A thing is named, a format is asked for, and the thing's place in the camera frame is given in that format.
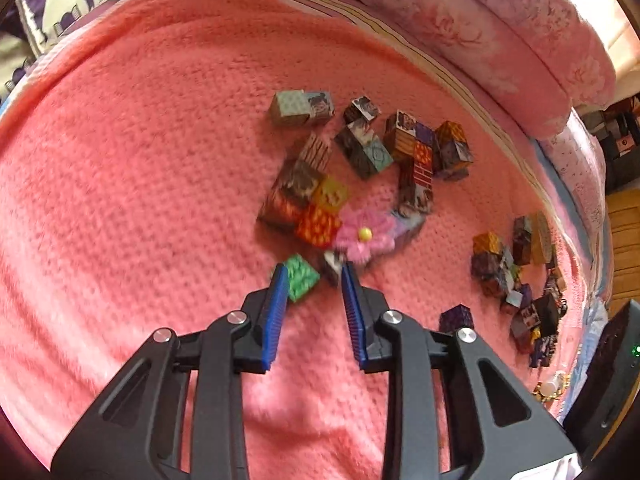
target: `pink floral comforter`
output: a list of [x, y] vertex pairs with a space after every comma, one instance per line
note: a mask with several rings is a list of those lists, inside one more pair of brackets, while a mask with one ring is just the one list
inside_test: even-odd
[[603, 105], [615, 72], [568, 0], [360, 0], [473, 78], [535, 138], [578, 104]]

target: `white cylinder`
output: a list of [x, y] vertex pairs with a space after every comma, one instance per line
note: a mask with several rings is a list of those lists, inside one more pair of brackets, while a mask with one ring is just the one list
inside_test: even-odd
[[543, 397], [553, 397], [564, 384], [564, 372], [562, 370], [555, 373], [549, 380], [540, 384], [540, 395]]

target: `yellow flower center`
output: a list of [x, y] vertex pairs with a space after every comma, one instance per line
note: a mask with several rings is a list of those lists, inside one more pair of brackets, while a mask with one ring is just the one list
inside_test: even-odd
[[361, 242], [369, 242], [373, 238], [373, 233], [368, 227], [363, 227], [358, 231], [358, 240]]

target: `silver screw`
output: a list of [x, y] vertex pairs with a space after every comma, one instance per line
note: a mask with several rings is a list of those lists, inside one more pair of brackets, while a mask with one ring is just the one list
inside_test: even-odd
[[400, 314], [397, 310], [387, 310], [382, 314], [382, 319], [384, 319], [387, 323], [397, 325], [402, 321], [402, 314]]
[[226, 320], [232, 325], [242, 325], [246, 321], [246, 314], [242, 310], [234, 310], [226, 315]]
[[458, 338], [463, 343], [472, 343], [478, 338], [478, 335], [473, 329], [464, 327], [458, 330]]
[[171, 330], [168, 328], [159, 328], [154, 332], [154, 341], [156, 343], [166, 343], [171, 339]]

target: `green cube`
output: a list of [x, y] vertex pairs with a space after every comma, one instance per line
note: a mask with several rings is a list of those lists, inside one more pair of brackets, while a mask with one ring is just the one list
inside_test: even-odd
[[289, 275], [289, 299], [294, 303], [320, 280], [320, 274], [299, 254], [290, 257], [284, 266]]

